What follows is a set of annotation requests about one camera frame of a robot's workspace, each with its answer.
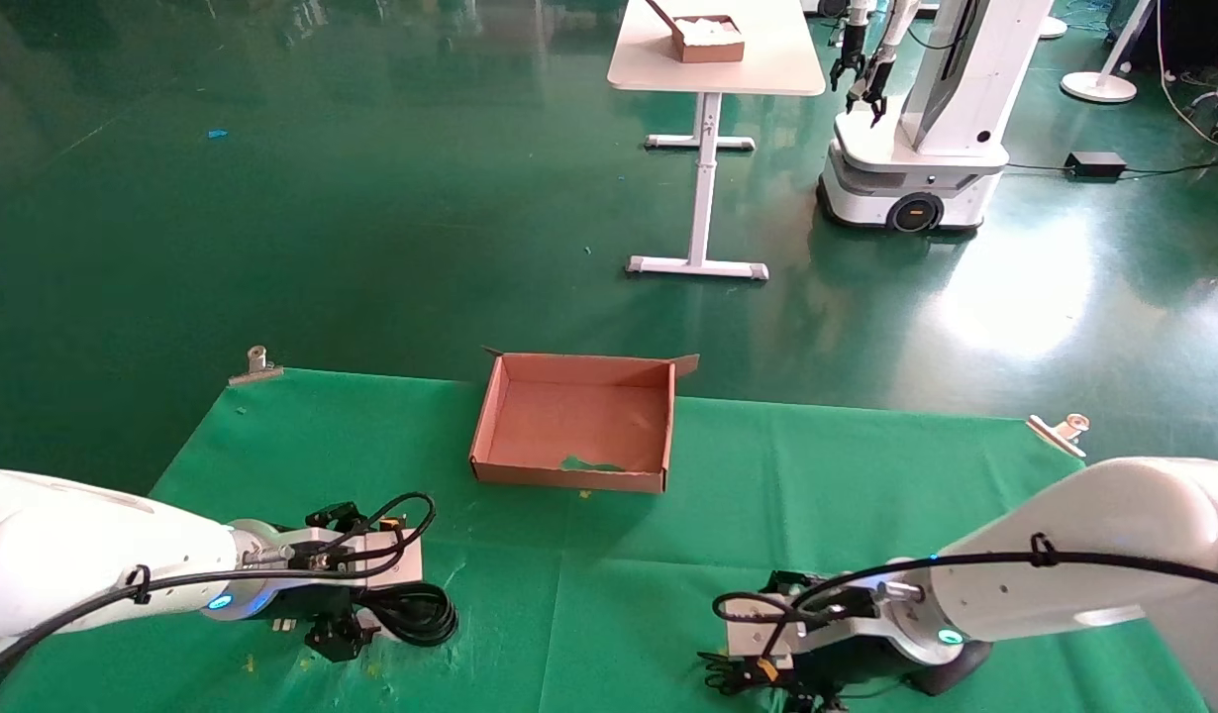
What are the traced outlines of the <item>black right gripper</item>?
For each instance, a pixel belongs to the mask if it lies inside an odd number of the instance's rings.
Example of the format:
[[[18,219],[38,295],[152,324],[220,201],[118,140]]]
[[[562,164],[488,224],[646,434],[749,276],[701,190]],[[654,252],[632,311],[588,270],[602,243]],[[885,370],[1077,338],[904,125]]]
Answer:
[[[772,570],[764,592],[797,597],[825,585],[826,576],[804,570]],[[853,642],[849,646],[851,672],[848,681],[894,681],[917,693],[939,698],[989,661],[989,642],[916,645],[909,642]],[[761,661],[761,672],[772,689],[782,691],[777,712],[849,712],[843,685],[814,672]]]

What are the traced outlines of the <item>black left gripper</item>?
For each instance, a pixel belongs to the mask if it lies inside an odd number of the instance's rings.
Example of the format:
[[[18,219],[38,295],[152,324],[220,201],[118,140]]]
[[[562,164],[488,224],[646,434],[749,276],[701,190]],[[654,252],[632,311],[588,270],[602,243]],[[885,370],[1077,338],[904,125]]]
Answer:
[[[343,501],[307,514],[304,525],[328,531],[367,531],[369,519],[354,502]],[[378,590],[373,587],[284,587],[266,605],[266,618],[312,620],[304,635],[304,646],[312,653],[330,662],[354,661],[371,644],[378,629],[384,628],[381,614],[369,608],[375,595]]]

